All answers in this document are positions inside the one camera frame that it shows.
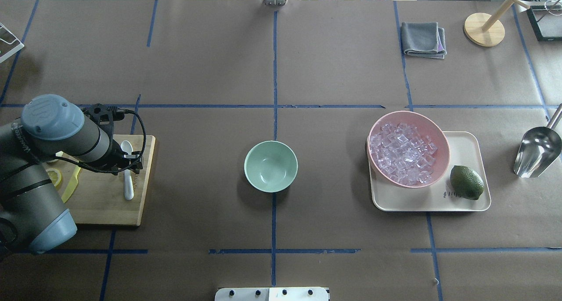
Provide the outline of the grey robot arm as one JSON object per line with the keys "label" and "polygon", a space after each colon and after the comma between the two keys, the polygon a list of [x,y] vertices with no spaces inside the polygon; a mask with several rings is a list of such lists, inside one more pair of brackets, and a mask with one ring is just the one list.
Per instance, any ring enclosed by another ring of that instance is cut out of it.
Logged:
{"label": "grey robot arm", "polygon": [[95,104],[80,108],[44,94],[23,107],[0,131],[1,257],[42,254],[72,238],[78,228],[44,163],[56,153],[72,165],[117,175],[143,168],[144,151],[125,152],[114,140],[114,121],[133,110]]}

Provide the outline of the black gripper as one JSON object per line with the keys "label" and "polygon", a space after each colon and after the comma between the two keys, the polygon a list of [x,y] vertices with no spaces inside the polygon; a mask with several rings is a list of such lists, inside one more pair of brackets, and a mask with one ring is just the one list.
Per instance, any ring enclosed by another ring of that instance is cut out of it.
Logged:
{"label": "black gripper", "polygon": [[96,173],[110,173],[113,175],[126,170],[139,174],[140,170],[143,169],[144,145],[142,145],[139,151],[124,152],[120,144],[114,140],[114,123],[115,121],[123,120],[125,115],[134,115],[142,129],[144,129],[143,121],[139,114],[130,109],[102,104],[83,107],[82,112],[108,138],[108,143],[102,143],[102,137],[100,137],[96,144],[97,147],[102,147],[104,154],[94,161],[82,162],[82,168]]}

